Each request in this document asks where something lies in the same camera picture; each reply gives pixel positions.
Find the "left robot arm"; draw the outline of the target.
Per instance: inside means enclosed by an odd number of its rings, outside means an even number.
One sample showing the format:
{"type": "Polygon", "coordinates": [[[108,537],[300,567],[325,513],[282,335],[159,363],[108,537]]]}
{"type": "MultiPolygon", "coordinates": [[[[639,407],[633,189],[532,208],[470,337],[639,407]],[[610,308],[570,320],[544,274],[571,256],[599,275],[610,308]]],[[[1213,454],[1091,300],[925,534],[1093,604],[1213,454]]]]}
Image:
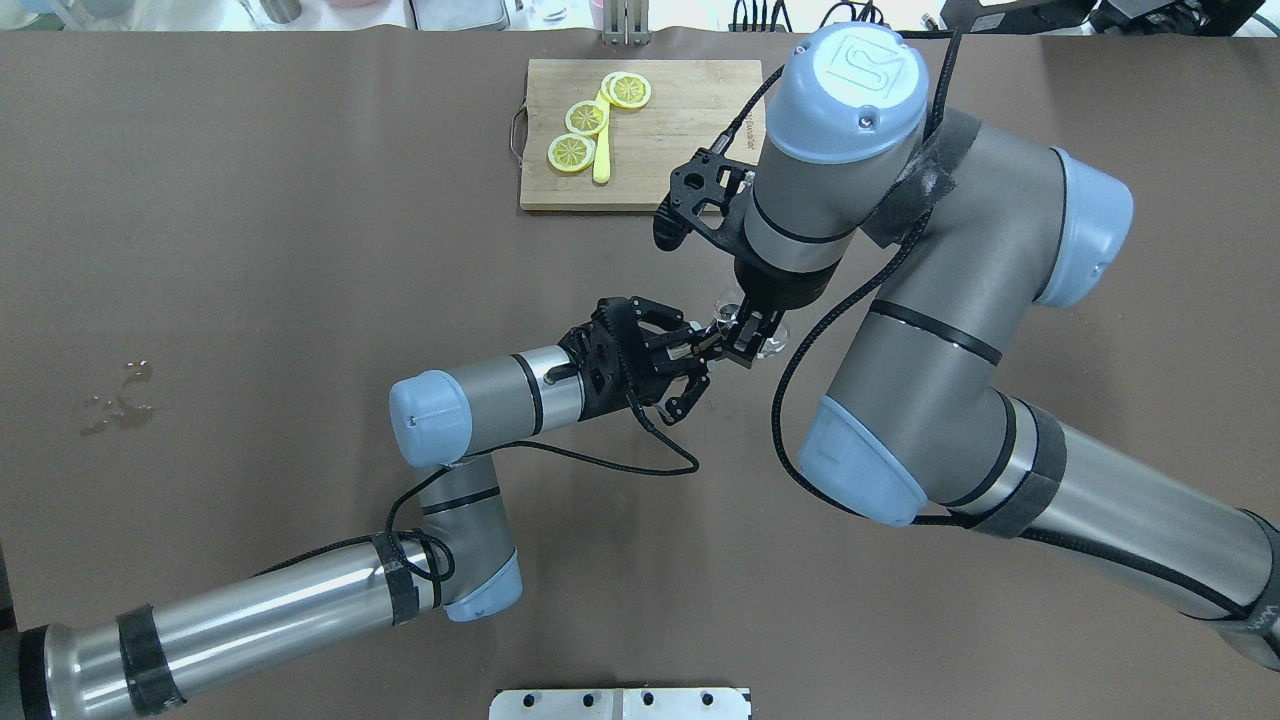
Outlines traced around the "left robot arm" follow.
{"type": "Polygon", "coordinates": [[[579,415],[575,340],[627,300],[396,291],[352,307],[191,292],[3,309],[3,716],[152,719],[436,607],[520,593],[492,446],[579,415]]]}

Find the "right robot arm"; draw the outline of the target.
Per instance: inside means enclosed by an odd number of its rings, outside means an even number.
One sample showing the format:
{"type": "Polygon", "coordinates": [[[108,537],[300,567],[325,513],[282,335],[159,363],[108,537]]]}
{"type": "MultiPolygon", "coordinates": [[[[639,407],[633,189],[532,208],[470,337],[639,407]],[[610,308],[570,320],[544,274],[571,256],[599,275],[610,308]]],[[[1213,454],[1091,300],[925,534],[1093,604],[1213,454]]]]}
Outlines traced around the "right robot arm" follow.
{"type": "Polygon", "coordinates": [[[744,363],[822,295],[852,234],[899,245],[797,454],[797,483],[890,527],[1047,544],[1277,669],[1277,528],[998,392],[1027,311],[1091,292],[1132,224],[1117,179],[928,99],[914,47],[865,22],[804,38],[724,245],[744,363]]]}

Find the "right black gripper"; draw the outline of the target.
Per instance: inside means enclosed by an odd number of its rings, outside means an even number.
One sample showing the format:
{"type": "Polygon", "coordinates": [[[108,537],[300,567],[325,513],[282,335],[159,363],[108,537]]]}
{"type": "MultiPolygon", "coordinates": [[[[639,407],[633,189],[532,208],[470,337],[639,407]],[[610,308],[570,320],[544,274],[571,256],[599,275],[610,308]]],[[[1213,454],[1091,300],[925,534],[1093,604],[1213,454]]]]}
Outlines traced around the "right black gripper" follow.
{"type": "Polygon", "coordinates": [[[733,273],[742,292],[724,292],[724,357],[751,366],[782,352],[787,345],[785,313],[814,304],[824,293],[833,266],[778,272],[737,258],[733,273]]]}

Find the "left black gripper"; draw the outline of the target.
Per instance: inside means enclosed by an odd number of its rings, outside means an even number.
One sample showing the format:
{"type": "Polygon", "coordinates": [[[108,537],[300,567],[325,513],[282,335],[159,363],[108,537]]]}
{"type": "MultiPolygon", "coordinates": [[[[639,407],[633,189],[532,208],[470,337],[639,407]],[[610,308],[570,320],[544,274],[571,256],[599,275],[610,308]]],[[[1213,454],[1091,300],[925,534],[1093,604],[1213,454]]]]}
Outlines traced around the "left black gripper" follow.
{"type": "Polygon", "coordinates": [[[682,421],[710,387],[710,368],[655,372],[654,363],[682,357],[723,357],[723,340],[713,325],[686,322],[677,307],[643,297],[599,299],[589,322],[558,341],[582,384],[581,416],[602,416],[628,406],[627,391],[654,407],[668,427],[682,421]],[[666,397],[673,383],[684,388],[666,397]]]}

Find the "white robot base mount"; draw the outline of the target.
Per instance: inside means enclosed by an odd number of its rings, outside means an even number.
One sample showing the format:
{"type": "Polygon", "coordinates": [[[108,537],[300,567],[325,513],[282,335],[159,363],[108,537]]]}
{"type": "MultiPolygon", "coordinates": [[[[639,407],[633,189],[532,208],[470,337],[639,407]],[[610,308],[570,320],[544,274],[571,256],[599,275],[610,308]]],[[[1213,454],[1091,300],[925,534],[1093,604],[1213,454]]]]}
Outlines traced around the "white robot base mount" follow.
{"type": "Polygon", "coordinates": [[[489,719],[754,719],[749,689],[634,687],[509,689],[495,694],[489,719]]]}

